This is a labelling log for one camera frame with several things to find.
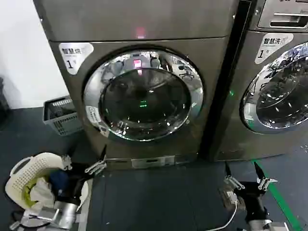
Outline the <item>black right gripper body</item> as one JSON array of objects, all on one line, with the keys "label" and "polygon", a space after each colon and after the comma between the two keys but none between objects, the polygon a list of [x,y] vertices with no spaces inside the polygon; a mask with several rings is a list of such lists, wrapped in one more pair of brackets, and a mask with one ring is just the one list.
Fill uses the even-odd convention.
[{"label": "black right gripper body", "polygon": [[237,196],[244,201],[247,211],[246,218],[263,218],[264,206],[261,197],[264,192],[258,188],[259,184],[252,181],[241,181],[240,183],[244,186],[244,189],[237,190]]}]

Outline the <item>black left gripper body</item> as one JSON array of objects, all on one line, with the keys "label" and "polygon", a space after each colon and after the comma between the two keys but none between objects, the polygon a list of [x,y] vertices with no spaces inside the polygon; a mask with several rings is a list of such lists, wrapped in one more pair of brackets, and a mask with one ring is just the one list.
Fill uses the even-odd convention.
[{"label": "black left gripper body", "polygon": [[81,190],[85,181],[90,179],[85,170],[88,164],[73,163],[71,170],[60,171],[60,188],[57,192],[57,201],[66,203],[80,203]]}]

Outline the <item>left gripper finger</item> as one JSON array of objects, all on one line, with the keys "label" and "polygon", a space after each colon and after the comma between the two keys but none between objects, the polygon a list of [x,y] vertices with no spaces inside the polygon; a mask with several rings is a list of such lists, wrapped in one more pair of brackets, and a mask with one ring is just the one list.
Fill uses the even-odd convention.
[{"label": "left gripper finger", "polygon": [[107,149],[107,145],[104,146],[103,151],[100,155],[100,159],[96,163],[94,163],[93,165],[91,165],[90,167],[85,169],[84,172],[86,174],[88,174],[88,175],[98,175],[99,173],[101,173],[107,167],[106,149]]},{"label": "left gripper finger", "polygon": [[69,155],[62,155],[61,157],[62,163],[64,166],[64,170],[71,170],[72,169],[72,161]]}]

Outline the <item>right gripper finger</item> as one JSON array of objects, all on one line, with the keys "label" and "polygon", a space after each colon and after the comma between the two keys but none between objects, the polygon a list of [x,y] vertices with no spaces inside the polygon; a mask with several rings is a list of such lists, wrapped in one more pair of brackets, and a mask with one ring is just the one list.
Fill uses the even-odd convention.
[{"label": "right gripper finger", "polygon": [[244,185],[242,185],[235,177],[231,175],[231,169],[227,162],[225,162],[225,172],[226,172],[225,181],[227,183],[230,183],[235,189],[238,190],[244,189]]},{"label": "right gripper finger", "polygon": [[263,172],[262,168],[258,165],[257,162],[254,162],[254,166],[256,169],[257,183],[258,183],[259,190],[265,192],[267,191],[267,188],[270,184],[278,182],[276,179],[266,177],[265,173]]}]

